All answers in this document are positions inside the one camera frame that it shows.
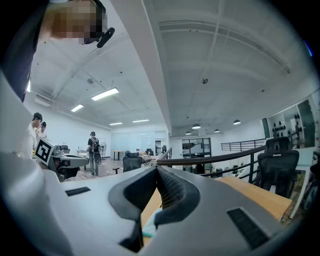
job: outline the curved handrail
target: curved handrail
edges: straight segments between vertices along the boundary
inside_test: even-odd
[[[163,155],[161,155],[158,160],[166,159],[166,158],[167,158],[167,155],[168,155],[169,152],[170,152],[170,150],[172,150],[172,147],[170,147]]]
[[[159,166],[202,165],[202,164],[209,164],[209,163],[216,163],[216,162],[232,160],[232,159],[236,159],[236,158],[242,158],[242,157],[246,157],[248,155],[260,152],[262,150],[265,150],[265,146],[256,147],[256,148],[242,151],[239,153],[223,154],[223,155],[216,155],[216,156],[210,156],[210,157],[184,158],[184,159],[164,159],[161,157],[156,162]]]

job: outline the wooden floor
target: wooden floor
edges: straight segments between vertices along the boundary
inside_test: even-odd
[[[113,168],[119,168],[118,174],[124,171],[122,160],[119,160],[119,161],[113,160],[113,159],[110,159],[109,157],[107,159],[102,160],[101,165],[99,165],[98,177],[90,176],[91,174],[90,164],[88,164],[85,168],[83,166],[80,167],[81,170],[78,171],[76,177],[71,177],[69,179],[66,179],[65,181],[81,181],[81,180],[87,180],[87,179],[99,179],[99,177],[115,175],[116,172],[112,170]]]

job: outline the man wearing backpack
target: man wearing backpack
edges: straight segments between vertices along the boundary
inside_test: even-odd
[[[88,140],[88,150],[89,150],[89,163],[91,174],[90,176],[98,176],[99,173],[99,156],[100,156],[100,146],[99,140],[96,138],[96,133],[92,131],[90,133],[91,138]]]

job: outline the ceiling track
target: ceiling track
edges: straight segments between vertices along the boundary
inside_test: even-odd
[[[215,34],[215,31],[217,30],[217,35],[235,40],[239,43],[255,49],[256,51],[260,52],[261,54],[265,55],[270,60],[275,62],[286,73],[290,74],[290,68],[284,60],[278,57],[271,50],[267,49],[267,47],[264,47],[255,40],[230,29],[230,27],[221,25],[217,26],[217,24],[202,21],[177,20],[159,22],[159,28],[162,33],[197,31],[201,33]]]

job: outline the black hair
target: black hair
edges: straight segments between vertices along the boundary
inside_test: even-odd
[[[38,113],[38,112],[34,113],[32,121],[34,121],[36,118],[38,118],[38,120],[41,120],[41,122],[42,122],[42,115],[40,113]]]

